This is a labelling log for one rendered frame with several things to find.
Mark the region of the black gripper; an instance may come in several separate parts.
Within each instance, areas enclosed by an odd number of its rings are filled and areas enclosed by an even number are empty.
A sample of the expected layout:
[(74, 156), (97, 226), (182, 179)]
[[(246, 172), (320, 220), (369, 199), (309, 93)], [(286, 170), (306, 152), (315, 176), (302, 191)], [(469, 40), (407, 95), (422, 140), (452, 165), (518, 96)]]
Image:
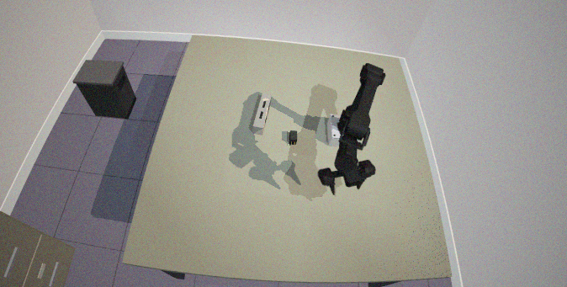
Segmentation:
[[(357, 156), (355, 158), (355, 162), (358, 162)], [(362, 169), (367, 170), (367, 173), (368, 173), (367, 178), (371, 177), (372, 175), (375, 175), (376, 168), (369, 160), (358, 162), (358, 165), (359, 165), (358, 167), (361, 170)], [(332, 172), (329, 167), (326, 167), (326, 168), (320, 169), (319, 172), (317, 173), (317, 176), (318, 176), (319, 180), (321, 181), (322, 185), (327, 186), (327, 187), (330, 186), (331, 191), (332, 191), (332, 195), (334, 195), (335, 178), (340, 178), (341, 172), (340, 171), (333, 171)], [(362, 185), (363, 185), (363, 182), (361, 182), (360, 185), (357, 186), (357, 189), (360, 189), (360, 187)]]

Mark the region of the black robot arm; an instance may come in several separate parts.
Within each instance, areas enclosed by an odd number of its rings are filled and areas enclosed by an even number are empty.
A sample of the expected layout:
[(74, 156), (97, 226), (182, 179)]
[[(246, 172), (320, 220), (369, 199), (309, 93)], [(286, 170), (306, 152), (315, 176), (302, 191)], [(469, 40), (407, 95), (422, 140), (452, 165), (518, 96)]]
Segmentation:
[[(383, 84), (384, 69), (366, 63), (360, 72), (360, 89), (352, 103), (342, 111), (337, 128), (340, 132), (339, 149), (334, 165), (341, 172), (347, 187), (359, 186), (365, 182), (368, 173), (360, 169), (355, 162), (357, 149), (363, 150), (370, 135), (370, 117), (374, 95), (377, 87)], [(364, 138), (364, 139), (363, 139)], [(358, 142), (363, 139), (363, 144)]]

